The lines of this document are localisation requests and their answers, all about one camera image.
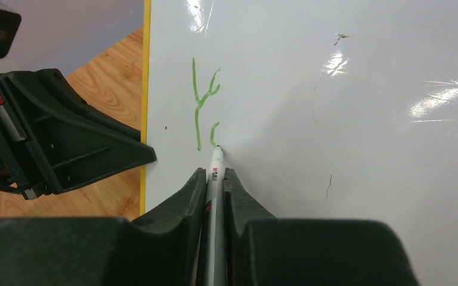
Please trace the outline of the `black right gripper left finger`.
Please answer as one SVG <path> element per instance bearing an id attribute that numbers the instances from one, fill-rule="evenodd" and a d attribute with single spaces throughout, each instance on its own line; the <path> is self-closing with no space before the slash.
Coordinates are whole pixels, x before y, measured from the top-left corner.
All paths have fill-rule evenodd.
<path id="1" fill-rule="evenodd" d="M 192 285 L 206 171 L 146 214 L 0 219 L 0 285 Z"/>

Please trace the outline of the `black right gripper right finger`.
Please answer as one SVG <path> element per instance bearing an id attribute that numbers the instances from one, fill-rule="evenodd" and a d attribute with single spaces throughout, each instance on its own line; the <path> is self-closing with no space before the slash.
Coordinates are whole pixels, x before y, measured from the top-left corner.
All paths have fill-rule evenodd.
<path id="1" fill-rule="evenodd" d="M 419 284 L 382 222 L 275 217 L 229 168 L 223 190 L 229 285 Z"/>

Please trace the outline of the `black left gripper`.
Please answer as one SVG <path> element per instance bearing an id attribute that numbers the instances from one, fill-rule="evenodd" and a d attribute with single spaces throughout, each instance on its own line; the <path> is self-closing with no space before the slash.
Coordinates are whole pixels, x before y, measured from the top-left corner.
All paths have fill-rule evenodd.
<path id="1" fill-rule="evenodd" d="M 57 69 L 0 73 L 0 189 L 62 194 L 156 161 L 140 132 L 89 105 Z"/>

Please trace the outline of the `green white marker pen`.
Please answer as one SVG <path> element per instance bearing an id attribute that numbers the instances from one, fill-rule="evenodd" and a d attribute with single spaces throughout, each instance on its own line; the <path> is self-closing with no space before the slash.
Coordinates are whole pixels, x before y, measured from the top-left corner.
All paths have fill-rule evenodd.
<path id="1" fill-rule="evenodd" d="M 207 217 L 205 285 L 227 284 L 227 262 L 225 256 L 224 153 L 217 145 L 212 153 L 207 180 L 205 213 Z"/>

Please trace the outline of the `yellow framed whiteboard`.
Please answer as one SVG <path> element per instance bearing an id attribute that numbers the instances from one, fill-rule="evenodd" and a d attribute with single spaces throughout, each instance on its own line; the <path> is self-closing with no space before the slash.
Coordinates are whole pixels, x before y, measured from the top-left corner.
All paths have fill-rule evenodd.
<path id="1" fill-rule="evenodd" d="M 281 217 L 374 219 L 458 285 L 458 1 L 147 1 L 143 206 L 213 145 Z"/>

